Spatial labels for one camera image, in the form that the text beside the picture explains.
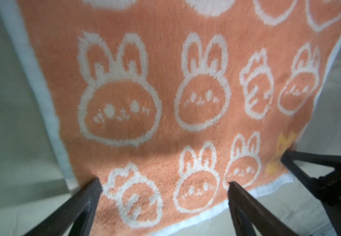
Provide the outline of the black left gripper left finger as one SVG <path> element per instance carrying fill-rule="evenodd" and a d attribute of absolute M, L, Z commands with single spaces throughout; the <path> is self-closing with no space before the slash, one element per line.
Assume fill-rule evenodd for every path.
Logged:
<path fill-rule="evenodd" d="M 88 236 L 91 232 L 102 185 L 94 178 L 26 236 Z"/>

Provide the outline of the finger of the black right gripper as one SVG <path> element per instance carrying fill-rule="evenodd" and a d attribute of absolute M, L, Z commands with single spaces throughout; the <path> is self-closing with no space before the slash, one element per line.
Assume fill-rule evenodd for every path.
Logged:
<path fill-rule="evenodd" d="M 322 203 L 337 235 L 341 236 L 341 156 L 287 150 L 280 160 L 301 184 Z M 296 161 L 331 167 L 334 170 L 315 178 L 298 167 Z"/>

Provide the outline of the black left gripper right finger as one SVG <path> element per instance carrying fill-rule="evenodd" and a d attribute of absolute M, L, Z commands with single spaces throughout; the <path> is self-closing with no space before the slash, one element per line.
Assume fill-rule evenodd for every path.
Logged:
<path fill-rule="evenodd" d="M 238 236 L 255 236 L 257 233 L 254 228 L 263 236 L 296 235 L 238 183 L 229 183 L 227 196 L 231 219 Z"/>

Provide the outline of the orange bunny pattern towel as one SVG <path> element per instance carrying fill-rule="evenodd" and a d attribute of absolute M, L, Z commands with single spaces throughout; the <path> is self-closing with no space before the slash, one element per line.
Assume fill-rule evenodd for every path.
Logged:
<path fill-rule="evenodd" d="M 169 235 L 293 182 L 280 163 L 341 47 L 341 1 L 0 1 L 93 236 Z"/>

